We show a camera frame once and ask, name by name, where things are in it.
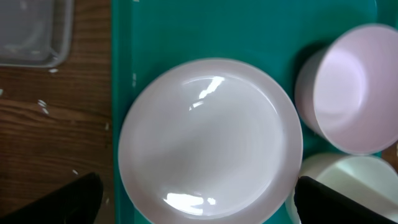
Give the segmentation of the large white plate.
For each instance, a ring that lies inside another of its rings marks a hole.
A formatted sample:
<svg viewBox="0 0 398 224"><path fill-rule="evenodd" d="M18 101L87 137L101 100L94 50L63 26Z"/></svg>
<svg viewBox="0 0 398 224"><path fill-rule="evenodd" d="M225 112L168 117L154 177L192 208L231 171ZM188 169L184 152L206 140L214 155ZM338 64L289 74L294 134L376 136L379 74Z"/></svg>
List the large white plate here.
<svg viewBox="0 0 398 224"><path fill-rule="evenodd" d="M123 122L125 191L151 223L264 223L298 178L295 107L262 70L195 60L162 74Z"/></svg>

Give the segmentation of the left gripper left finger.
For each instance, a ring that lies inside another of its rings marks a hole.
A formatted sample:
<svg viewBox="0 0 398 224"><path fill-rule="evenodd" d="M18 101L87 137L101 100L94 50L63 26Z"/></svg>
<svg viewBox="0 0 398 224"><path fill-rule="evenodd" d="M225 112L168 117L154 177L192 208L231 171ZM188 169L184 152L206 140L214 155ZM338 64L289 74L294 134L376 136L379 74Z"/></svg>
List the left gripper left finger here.
<svg viewBox="0 0 398 224"><path fill-rule="evenodd" d="M1 217L1 224L93 224L103 199L103 182L92 172Z"/></svg>

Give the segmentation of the white bowl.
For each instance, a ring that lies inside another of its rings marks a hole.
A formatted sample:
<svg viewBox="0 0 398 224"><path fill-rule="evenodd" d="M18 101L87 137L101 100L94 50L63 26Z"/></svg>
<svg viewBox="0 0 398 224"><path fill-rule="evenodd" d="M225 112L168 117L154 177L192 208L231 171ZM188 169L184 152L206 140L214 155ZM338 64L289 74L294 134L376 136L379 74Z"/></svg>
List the white bowl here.
<svg viewBox="0 0 398 224"><path fill-rule="evenodd" d="M397 29L361 25L313 54L294 100L303 122L345 153L374 154L397 142Z"/></svg>

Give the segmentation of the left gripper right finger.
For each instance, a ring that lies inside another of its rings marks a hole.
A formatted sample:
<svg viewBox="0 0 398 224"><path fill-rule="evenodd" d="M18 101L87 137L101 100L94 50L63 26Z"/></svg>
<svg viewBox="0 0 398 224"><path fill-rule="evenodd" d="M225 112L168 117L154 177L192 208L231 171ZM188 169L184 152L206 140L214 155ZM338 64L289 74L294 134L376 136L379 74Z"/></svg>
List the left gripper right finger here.
<svg viewBox="0 0 398 224"><path fill-rule="evenodd" d="M298 179L294 204L303 224L396 224L309 176Z"/></svg>

